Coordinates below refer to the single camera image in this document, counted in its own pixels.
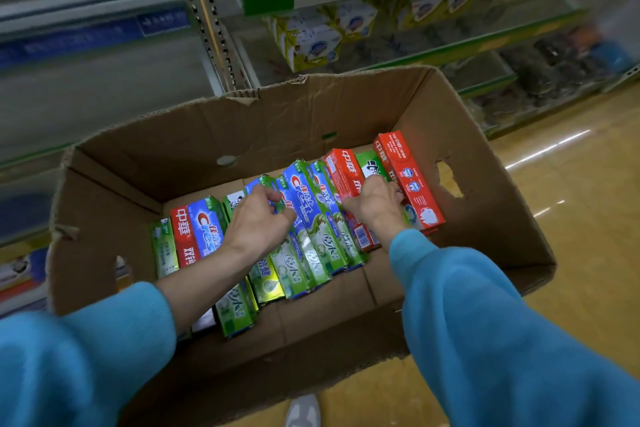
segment yellow tile floor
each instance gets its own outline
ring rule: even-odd
[[[640,85],[493,140],[558,261],[531,307],[640,376]],[[318,393],[323,427],[448,425],[411,357]],[[289,403],[227,427],[281,427]]]

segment ribbed cuff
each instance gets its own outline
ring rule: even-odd
[[[416,266],[438,247],[418,230],[403,230],[391,242],[389,260],[396,277],[406,290]]]
[[[168,363],[175,350],[171,309],[148,282],[62,319],[83,344],[97,377],[118,389],[122,404]]]

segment blue sleeve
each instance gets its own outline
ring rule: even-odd
[[[452,425],[640,425],[640,384],[530,309],[482,253],[405,230],[389,255],[409,350]]]
[[[114,426],[174,349],[169,305],[146,282],[62,318],[10,316],[0,321],[0,423]]]

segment shoe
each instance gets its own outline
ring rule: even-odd
[[[315,395],[292,400],[285,427],[320,427],[320,404]]]

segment hole in cardboard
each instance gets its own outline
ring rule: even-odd
[[[453,175],[453,171],[449,167],[449,164],[442,160],[436,162],[438,166],[438,176],[440,179],[440,185],[447,190],[447,192],[453,197],[463,197],[462,191],[458,187],[456,178]]]
[[[222,165],[224,167],[229,167],[230,165],[236,164],[238,158],[233,155],[223,155],[222,157],[218,157],[216,161],[218,165]]]

